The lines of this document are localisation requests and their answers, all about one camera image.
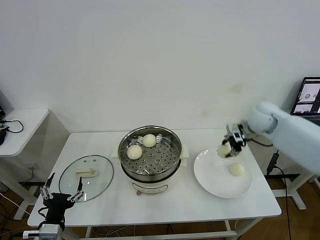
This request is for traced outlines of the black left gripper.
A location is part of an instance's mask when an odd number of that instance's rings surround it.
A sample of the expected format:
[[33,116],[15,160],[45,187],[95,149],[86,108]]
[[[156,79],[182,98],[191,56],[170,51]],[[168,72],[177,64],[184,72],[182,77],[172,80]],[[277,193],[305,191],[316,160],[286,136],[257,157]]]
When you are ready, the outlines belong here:
[[66,193],[51,193],[50,186],[52,184],[55,173],[47,179],[44,186],[40,187],[40,194],[43,199],[43,205],[47,208],[45,220],[41,223],[65,226],[65,212],[74,206],[75,202],[80,200],[83,195],[82,177],[79,178],[77,191],[70,195]]

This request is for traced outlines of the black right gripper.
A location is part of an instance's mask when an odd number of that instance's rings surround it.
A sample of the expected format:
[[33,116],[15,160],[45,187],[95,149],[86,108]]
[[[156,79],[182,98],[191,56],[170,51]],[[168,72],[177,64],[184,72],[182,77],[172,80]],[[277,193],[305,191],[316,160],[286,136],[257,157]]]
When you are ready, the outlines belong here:
[[221,143],[224,145],[230,145],[231,150],[225,155],[225,158],[233,158],[240,154],[242,151],[242,148],[244,148],[247,145],[246,141],[239,141],[236,142],[234,138],[228,138],[224,139]]

